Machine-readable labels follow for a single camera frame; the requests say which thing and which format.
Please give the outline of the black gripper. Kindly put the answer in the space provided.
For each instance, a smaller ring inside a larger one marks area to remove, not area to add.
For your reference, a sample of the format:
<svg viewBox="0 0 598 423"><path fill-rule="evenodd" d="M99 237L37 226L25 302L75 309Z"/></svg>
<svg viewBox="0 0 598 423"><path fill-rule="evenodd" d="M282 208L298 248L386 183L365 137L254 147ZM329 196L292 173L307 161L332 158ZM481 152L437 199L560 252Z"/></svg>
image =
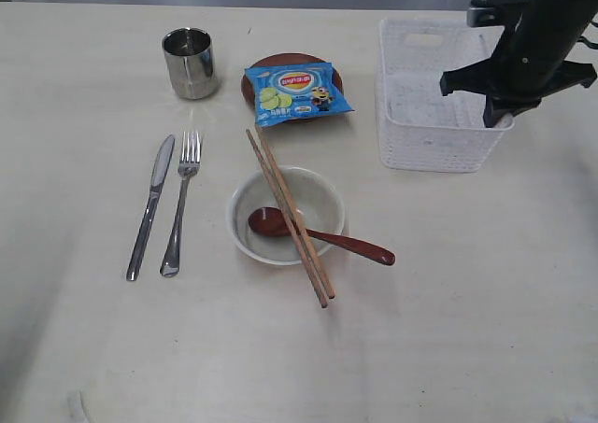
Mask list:
<svg viewBox="0 0 598 423"><path fill-rule="evenodd" d="M597 0L530 0L514 28L504 28L491 56L446 71L444 96L457 91L486 97L483 122L494 128L506 115L537 108L541 100L597 79L590 63L566 57L597 13Z"/></svg>

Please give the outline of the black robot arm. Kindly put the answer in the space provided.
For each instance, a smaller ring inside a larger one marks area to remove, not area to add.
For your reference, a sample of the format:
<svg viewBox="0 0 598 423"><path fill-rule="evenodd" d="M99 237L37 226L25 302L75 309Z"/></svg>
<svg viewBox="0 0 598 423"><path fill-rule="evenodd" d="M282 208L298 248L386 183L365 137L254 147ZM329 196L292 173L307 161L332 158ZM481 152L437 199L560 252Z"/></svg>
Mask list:
<svg viewBox="0 0 598 423"><path fill-rule="evenodd" d="M493 128L503 116L536 108L556 92L588 89L597 79L594 66L567 56L596 14L597 0L471 0L468 26L504 31L489 58L443 73L442 94L483 95L483 121Z"/></svg>

